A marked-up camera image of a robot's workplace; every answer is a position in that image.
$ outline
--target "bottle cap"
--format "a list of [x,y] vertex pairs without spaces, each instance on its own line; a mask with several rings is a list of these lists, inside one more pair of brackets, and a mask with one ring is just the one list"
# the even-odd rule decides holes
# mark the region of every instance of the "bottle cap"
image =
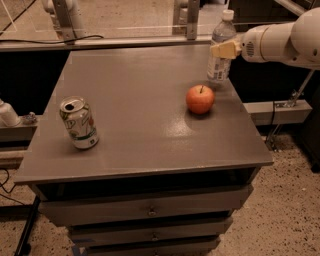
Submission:
[[232,21],[233,17],[234,17],[234,11],[233,10],[223,10],[223,12],[222,12],[222,20]]

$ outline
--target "speckled floor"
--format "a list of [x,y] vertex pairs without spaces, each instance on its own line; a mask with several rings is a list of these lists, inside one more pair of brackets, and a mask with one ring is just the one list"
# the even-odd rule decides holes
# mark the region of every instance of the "speckled floor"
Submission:
[[[320,255],[320,174],[312,173],[294,136],[280,135],[276,144],[281,152],[272,152],[274,165],[261,169],[253,181],[253,193],[244,207],[234,212],[233,224],[207,256]],[[16,187],[9,196],[23,203],[33,201],[27,187]],[[0,197],[0,205],[13,204]],[[0,219],[0,255],[14,255],[24,223]],[[73,255],[66,230],[56,228],[43,215],[39,215],[29,242],[30,255]]]

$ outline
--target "bottle label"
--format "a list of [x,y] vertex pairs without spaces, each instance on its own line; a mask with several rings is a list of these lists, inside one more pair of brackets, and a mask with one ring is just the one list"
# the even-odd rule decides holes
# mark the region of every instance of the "bottle label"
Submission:
[[220,81],[227,79],[230,64],[231,60],[213,57],[210,52],[207,71],[208,78]]

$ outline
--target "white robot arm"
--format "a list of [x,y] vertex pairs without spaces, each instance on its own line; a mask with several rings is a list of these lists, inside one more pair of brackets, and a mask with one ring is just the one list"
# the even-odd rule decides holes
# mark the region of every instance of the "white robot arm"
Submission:
[[320,70],[320,8],[302,14],[296,22],[258,26],[238,40],[211,47],[216,57],[248,62],[282,62]]

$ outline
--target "drawer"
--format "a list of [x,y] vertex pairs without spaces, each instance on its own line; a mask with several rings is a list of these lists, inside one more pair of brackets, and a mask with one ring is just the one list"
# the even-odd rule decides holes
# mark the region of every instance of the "drawer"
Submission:
[[220,240],[216,236],[166,240],[156,243],[137,243],[120,246],[101,246],[87,249],[90,256],[172,256],[176,253],[208,253]]
[[216,218],[215,214],[158,218],[111,224],[80,226],[70,230],[69,237],[79,247],[219,235],[225,233],[232,218]]
[[163,192],[162,197],[139,195],[137,199],[110,201],[110,198],[43,202],[39,211],[56,226],[77,226],[134,219],[158,218],[239,209],[252,186],[212,192]]

